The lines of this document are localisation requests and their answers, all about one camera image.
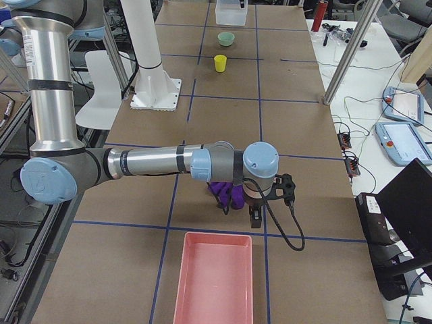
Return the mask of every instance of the white pillar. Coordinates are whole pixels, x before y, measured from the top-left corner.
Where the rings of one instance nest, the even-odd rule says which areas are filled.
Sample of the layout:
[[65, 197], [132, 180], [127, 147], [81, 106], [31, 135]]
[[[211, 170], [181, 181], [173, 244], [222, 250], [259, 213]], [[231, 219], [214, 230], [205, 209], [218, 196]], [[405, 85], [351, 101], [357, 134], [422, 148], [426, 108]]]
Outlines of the white pillar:
[[121, 6], [140, 65], [131, 107], [176, 110], [182, 81], [163, 69], [150, 0], [121, 0]]

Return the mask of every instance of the white table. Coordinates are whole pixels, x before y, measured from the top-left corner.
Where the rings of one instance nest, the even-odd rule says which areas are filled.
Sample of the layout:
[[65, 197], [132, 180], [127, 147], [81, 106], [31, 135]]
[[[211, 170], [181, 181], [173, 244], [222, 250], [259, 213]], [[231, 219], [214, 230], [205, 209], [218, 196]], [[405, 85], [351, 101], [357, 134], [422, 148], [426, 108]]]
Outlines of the white table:
[[[307, 23], [309, 28], [312, 26], [312, 22], [312, 20], [308, 20]], [[356, 22], [327, 21], [327, 23], [340, 24], [341, 29], [355, 28], [356, 25]], [[325, 34], [322, 31], [311, 33], [310, 37], [313, 42], [317, 61], [320, 63], [320, 73], [324, 87], [327, 88], [336, 67], [323, 65], [321, 63], [337, 65], [346, 48], [346, 44], [330, 38], [327, 42], [327, 46], [324, 47], [323, 41]], [[392, 42], [386, 35], [384, 29], [378, 23], [372, 23], [364, 39], [368, 41], [368, 45], [357, 52], [351, 65], [376, 69], [390, 66], [401, 61], [401, 58], [399, 57], [398, 52], [394, 49]], [[335, 122], [342, 121], [349, 125], [351, 131], [361, 130], [361, 128], [350, 122], [348, 118], [348, 112], [344, 107], [344, 98], [346, 96], [354, 97], [362, 101], [372, 98], [381, 98], [383, 89], [387, 86], [387, 83], [389, 86], [398, 86], [399, 88], [406, 90], [417, 89], [418, 87], [416, 84], [400, 83], [398, 72], [404, 68], [404, 64], [399, 65], [400, 64], [398, 63], [393, 67], [379, 71], [350, 67], [345, 75], [342, 85], [331, 103], [331, 113], [334, 114], [333, 120]], [[389, 119], [382, 116], [380, 117], [382, 112], [381, 100], [359, 103], [352, 99], [346, 99], [346, 102], [352, 121], [368, 130], [371, 130], [371, 135], [367, 138], [365, 138], [365, 136], [360, 132], [351, 134], [351, 151], [356, 155], [359, 155], [362, 143], [364, 142], [360, 156], [360, 164], [364, 165], [369, 171], [371, 171], [371, 173], [373, 173], [377, 180], [374, 192], [379, 192], [403, 169], [403, 167], [397, 167], [390, 162], [375, 135], [374, 129], [378, 120], [389, 121]], [[425, 110], [431, 111], [431, 108], [426, 102]], [[425, 115], [425, 125], [430, 128], [432, 127], [431, 116]], [[335, 124], [336, 131], [339, 130], [339, 126], [339, 124]], [[432, 141], [432, 133], [423, 127], [417, 129], [425, 142]], [[346, 130], [345, 126], [341, 126], [341, 131]], [[372, 176], [363, 169], [360, 169], [360, 172], [362, 174], [354, 178], [352, 182], [352, 193], [355, 196], [360, 192], [370, 192], [374, 186]], [[403, 243], [399, 242], [398, 245], [401, 250], [404, 250]], [[422, 279], [428, 281], [426, 276], [422, 277]], [[432, 287], [426, 286], [423, 293], [425, 294], [424, 296], [412, 296], [410, 298], [408, 304], [413, 306], [414, 310], [407, 310], [404, 315], [404, 320], [411, 321], [413, 316], [432, 318]], [[388, 319], [399, 319], [405, 298], [405, 296], [399, 297], [391, 302], [388, 302], [383, 298], [383, 305]]]

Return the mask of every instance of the power cord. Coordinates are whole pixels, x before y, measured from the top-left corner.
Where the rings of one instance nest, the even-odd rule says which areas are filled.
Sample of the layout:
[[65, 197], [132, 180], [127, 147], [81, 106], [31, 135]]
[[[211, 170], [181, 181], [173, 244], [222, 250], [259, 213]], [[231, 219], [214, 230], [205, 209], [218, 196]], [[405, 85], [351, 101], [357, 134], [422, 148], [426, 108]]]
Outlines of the power cord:
[[264, 195], [263, 191], [261, 190], [261, 187], [259, 186], [259, 184], [255, 180], [250, 179], [250, 178], [243, 178], [243, 182], [251, 182], [256, 187], [256, 189], [258, 190], [259, 194], [261, 195], [261, 198], [263, 199], [263, 202], [264, 202], [267, 210], [269, 211], [269, 214], [270, 214], [273, 222], [275, 223], [277, 229], [279, 230], [279, 232], [282, 235], [282, 238], [285, 240], [286, 244], [292, 250], [294, 250], [294, 251], [298, 251], [298, 252], [303, 251], [304, 250], [304, 245], [305, 245], [305, 239], [304, 239], [304, 234], [303, 234], [302, 228], [301, 228], [299, 222], [297, 221], [297, 218], [296, 218], [296, 215], [295, 215], [294, 201], [292, 201], [292, 200], [290, 201], [290, 203], [288, 205], [288, 208], [290, 209], [292, 219], [294, 220], [294, 223], [296, 224], [296, 226], [298, 228], [298, 231], [300, 233], [300, 237], [301, 237], [301, 240], [302, 240], [302, 244], [301, 244], [300, 248], [298, 248], [297, 246], [294, 246], [290, 242], [290, 240], [288, 239], [288, 237], [286, 236], [284, 230], [282, 229], [282, 226], [280, 226], [279, 221], [277, 220], [277, 218], [276, 218], [273, 210], [271, 209], [271, 207], [269, 205], [269, 201], [265, 197], [265, 195]]
[[405, 303], [402, 305], [402, 312], [401, 312], [401, 314], [400, 314], [400, 318], [399, 318], [399, 323], [398, 323], [398, 324], [402, 324], [402, 319], [404, 318], [405, 310], [409, 307], [409, 305], [408, 305], [408, 301], [409, 301], [409, 299], [410, 299], [410, 297], [411, 297], [412, 290], [414, 289], [414, 286], [415, 286], [416, 282], [417, 282], [417, 281], [421, 278], [421, 276], [424, 275], [424, 274], [425, 274], [425, 272], [423, 271], [420, 275], [417, 275], [416, 279], [414, 279], [414, 281], [412, 282], [412, 284], [411, 284], [411, 286], [410, 286], [410, 289], [409, 289], [409, 291], [408, 291], [408, 293], [407, 293], [407, 295], [406, 295]]

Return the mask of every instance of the office chair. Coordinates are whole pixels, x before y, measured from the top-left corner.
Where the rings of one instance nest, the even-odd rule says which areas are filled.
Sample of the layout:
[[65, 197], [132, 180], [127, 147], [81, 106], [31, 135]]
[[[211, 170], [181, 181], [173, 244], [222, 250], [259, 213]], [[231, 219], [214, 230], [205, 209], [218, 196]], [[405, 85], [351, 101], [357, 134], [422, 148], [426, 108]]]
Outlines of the office chair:
[[[382, 16], [379, 20], [390, 38], [406, 44], [399, 52], [399, 55], [401, 55], [409, 47], [419, 43], [426, 34], [428, 28], [425, 26], [430, 26], [432, 24], [432, 7], [427, 6], [429, 0], [399, 0], [398, 2], [400, 3], [400, 12], [408, 15], [410, 20], [396, 13]], [[413, 22], [413, 19], [425, 26]]]

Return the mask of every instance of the clear plastic container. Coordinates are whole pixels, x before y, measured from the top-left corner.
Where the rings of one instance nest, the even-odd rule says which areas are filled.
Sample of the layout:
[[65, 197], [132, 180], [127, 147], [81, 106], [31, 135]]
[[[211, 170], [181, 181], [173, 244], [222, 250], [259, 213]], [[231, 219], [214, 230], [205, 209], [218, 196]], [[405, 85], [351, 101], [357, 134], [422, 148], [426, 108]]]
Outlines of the clear plastic container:
[[240, 0], [217, 0], [216, 24], [244, 26], [248, 13], [248, 0], [244, 0], [244, 8], [240, 7]]

